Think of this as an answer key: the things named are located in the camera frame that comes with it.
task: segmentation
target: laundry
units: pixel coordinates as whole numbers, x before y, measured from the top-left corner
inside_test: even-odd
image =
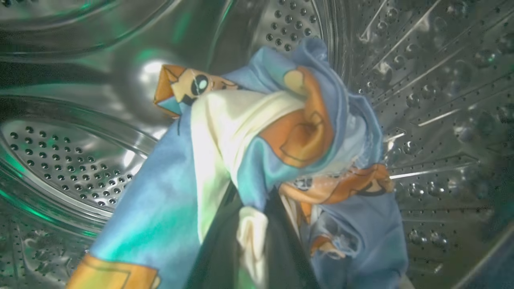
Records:
[[[68,288],[182,288],[231,182],[244,205],[241,268],[256,288],[267,284],[262,212],[273,188],[321,288],[396,287],[407,252],[380,126],[326,51],[320,39],[290,59],[262,48],[222,77],[164,65],[155,103],[178,120]]]

